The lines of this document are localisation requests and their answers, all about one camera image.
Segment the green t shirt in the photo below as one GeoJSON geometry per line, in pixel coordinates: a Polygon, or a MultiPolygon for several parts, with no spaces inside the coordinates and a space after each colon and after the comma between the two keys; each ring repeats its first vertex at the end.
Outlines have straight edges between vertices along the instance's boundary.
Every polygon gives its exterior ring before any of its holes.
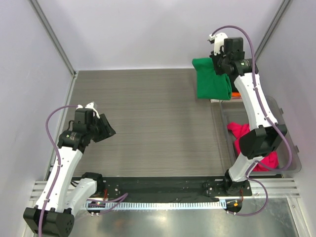
{"type": "Polygon", "coordinates": [[[216,74],[211,58],[194,58],[192,65],[196,71],[198,99],[231,99],[230,79],[226,74],[216,74]]]}

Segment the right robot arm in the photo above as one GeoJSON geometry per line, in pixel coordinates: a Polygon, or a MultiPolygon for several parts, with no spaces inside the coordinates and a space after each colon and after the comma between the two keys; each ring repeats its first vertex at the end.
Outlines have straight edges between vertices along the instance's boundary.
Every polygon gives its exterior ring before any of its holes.
{"type": "Polygon", "coordinates": [[[225,33],[209,35],[214,45],[210,54],[217,75],[226,74],[241,95],[250,131],[239,139],[240,153],[224,175],[222,188],[226,195],[237,196],[246,188],[247,177],[254,166],[276,151],[287,128],[272,114],[261,88],[259,70],[253,59],[246,59],[243,39],[225,33]]]}

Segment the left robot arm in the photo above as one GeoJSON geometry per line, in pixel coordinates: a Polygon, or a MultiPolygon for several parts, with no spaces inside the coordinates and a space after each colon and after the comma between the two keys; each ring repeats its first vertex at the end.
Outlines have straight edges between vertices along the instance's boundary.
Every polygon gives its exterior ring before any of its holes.
{"type": "Polygon", "coordinates": [[[72,128],[53,142],[56,159],[46,186],[34,207],[27,207],[23,218],[38,236],[67,237],[77,212],[91,197],[105,191],[102,174],[86,172],[71,191],[74,171],[90,142],[98,143],[116,134],[106,116],[98,113],[93,102],[76,106],[72,128]]]}

